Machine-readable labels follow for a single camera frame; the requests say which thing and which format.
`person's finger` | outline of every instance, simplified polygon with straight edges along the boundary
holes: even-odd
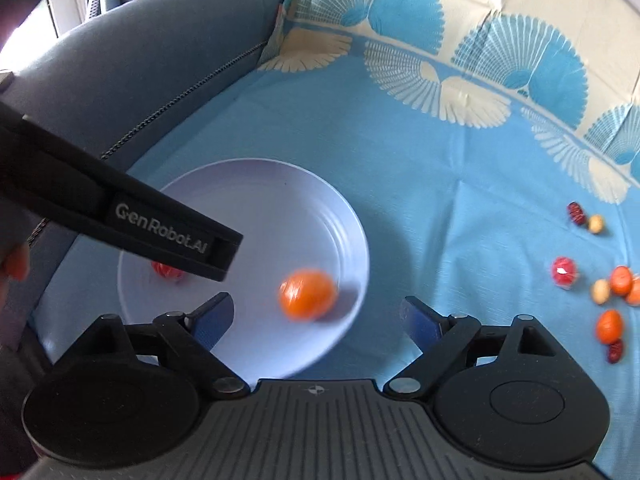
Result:
[[[4,259],[2,268],[14,280],[24,280],[29,273],[29,246],[21,244],[14,247]]]

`white plate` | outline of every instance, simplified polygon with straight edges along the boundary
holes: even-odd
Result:
[[[249,384],[295,374],[347,332],[366,293],[369,250],[353,209],[328,183],[284,162],[245,158],[193,170],[163,192],[244,239],[223,283],[190,275],[168,282],[148,260],[123,252],[118,293],[128,323],[150,322],[170,310],[190,312],[229,292],[234,322],[212,352]],[[333,276],[340,294],[322,319],[292,322],[278,305],[278,288],[307,267]]]

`red date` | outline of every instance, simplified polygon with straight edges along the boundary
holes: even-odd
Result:
[[[609,361],[612,365],[616,364],[620,359],[622,359],[622,354],[625,352],[625,344],[622,342],[622,339],[618,339],[617,341],[611,343],[609,345],[609,351],[607,352],[607,361]]]

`screw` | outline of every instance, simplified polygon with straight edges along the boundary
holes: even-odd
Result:
[[[244,381],[237,377],[220,377],[214,381],[213,387],[221,394],[236,394],[244,389]]]
[[[389,383],[396,394],[414,394],[420,390],[420,383],[411,377],[398,377]]]

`wrapped candy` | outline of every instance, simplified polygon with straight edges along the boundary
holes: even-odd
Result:
[[[313,321],[324,316],[338,298],[338,287],[326,272],[301,269],[280,285],[280,306],[289,319]]]
[[[151,262],[154,271],[167,280],[177,282],[184,276],[184,271],[159,262]]]
[[[571,258],[560,256],[551,265],[551,278],[557,286],[571,288],[578,276],[578,266]]]
[[[577,202],[571,202],[567,207],[567,212],[569,213],[569,218],[576,225],[585,225],[587,222],[587,215],[584,214],[584,211],[580,207],[580,204]]]

